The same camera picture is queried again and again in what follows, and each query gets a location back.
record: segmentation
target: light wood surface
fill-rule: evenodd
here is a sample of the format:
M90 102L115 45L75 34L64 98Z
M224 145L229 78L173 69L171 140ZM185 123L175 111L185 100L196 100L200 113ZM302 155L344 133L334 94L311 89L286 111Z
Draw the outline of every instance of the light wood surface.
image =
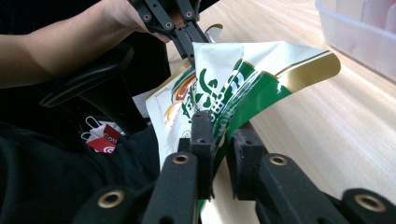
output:
M294 159L322 191L340 198L346 189L365 188L396 203L395 84L325 42L314 0L221 0L199 21L203 30L215 23L224 26L222 43L289 41L333 51L339 75L294 93L251 123L270 152ZM168 54L175 71L183 61L172 43ZM214 187L204 223L258 223L254 203L233 200L225 163Z

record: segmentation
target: black fabric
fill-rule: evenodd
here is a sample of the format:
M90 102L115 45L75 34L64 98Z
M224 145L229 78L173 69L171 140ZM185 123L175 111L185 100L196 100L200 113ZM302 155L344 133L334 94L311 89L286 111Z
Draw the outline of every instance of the black fabric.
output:
M159 173L152 126L121 137L113 154L82 154L0 122L0 223L70 223L100 188L123 185L138 191Z

